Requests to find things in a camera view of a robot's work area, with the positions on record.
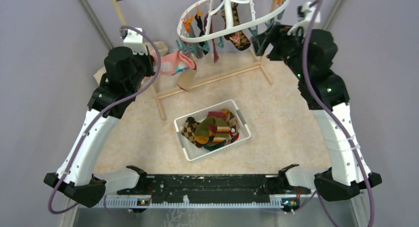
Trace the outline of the pink sock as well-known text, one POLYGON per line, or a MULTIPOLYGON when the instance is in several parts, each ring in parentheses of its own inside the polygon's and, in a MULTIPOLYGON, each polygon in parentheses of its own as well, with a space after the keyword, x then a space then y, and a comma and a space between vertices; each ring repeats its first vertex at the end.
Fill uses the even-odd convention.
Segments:
POLYGON ((161 57, 159 75, 174 76, 187 70, 196 70, 196 64, 192 59, 184 55, 182 51, 177 51, 161 57))

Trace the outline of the brown beige argyle sock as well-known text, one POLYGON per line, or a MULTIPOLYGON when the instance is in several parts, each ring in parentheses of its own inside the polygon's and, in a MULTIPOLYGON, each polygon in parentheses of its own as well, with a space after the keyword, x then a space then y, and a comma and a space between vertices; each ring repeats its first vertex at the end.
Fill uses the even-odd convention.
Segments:
POLYGON ((239 122, 236 118, 236 116, 234 115, 234 113, 232 113, 230 110, 226 110, 226 123, 227 125, 234 130, 237 130, 239 128, 239 122))

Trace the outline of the red sock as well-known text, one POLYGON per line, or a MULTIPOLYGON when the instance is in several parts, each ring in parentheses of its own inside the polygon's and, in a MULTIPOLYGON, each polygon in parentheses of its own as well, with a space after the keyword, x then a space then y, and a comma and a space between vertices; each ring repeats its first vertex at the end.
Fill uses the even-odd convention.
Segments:
POLYGON ((230 138, 231 138, 230 139, 231 143, 235 142, 239 137, 239 133, 234 128, 230 129, 229 134, 230 134, 230 138))

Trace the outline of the olive green orange sock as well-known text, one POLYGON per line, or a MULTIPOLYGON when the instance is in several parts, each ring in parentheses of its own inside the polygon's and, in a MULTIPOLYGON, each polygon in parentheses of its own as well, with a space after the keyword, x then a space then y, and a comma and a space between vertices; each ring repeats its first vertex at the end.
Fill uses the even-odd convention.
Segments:
POLYGON ((212 138, 212 143, 221 143, 230 137, 230 127, 221 118, 214 116, 204 119, 195 129, 195 142, 198 144, 207 144, 212 138))

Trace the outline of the dark teal sock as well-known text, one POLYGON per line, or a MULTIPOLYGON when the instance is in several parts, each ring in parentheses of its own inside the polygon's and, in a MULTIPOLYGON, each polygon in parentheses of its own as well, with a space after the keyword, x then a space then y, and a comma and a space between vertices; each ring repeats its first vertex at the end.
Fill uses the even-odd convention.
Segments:
POLYGON ((223 148, 226 144, 228 144, 228 142, 227 142, 227 140, 224 140, 223 142, 217 143, 217 144, 215 144, 213 146, 210 146, 208 144, 205 144, 203 146, 203 148, 206 149, 209 152, 212 152, 212 151, 215 151, 217 149, 223 148))

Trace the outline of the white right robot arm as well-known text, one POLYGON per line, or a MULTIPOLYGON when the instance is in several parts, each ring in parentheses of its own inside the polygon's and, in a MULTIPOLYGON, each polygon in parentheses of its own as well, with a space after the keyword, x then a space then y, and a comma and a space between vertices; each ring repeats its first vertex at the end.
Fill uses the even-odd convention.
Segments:
POLYGON ((328 169, 289 165, 279 171, 278 187, 292 193, 297 186, 316 190, 326 201, 348 200, 367 187, 382 182, 367 166, 360 151, 350 117, 349 94, 343 79, 332 71, 338 51, 332 34, 314 29, 308 44, 307 69, 303 69, 303 36, 289 35, 289 25, 274 24, 251 37, 255 54, 261 56, 269 45, 267 58, 284 62, 298 79, 298 90, 316 119, 331 159, 328 169))

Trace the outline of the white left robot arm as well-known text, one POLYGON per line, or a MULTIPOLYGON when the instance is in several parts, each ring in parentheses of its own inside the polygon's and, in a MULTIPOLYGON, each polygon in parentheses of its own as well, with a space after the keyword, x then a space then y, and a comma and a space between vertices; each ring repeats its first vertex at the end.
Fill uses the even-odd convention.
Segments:
POLYGON ((44 177, 44 183, 76 205, 95 206, 103 197, 121 190, 143 194, 148 188, 146 172, 127 166, 116 172, 95 175, 94 166, 110 132, 127 107, 146 90, 144 78, 153 83, 161 68, 161 56, 139 54, 119 46, 104 59, 105 73, 87 105, 85 120, 62 166, 44 177))

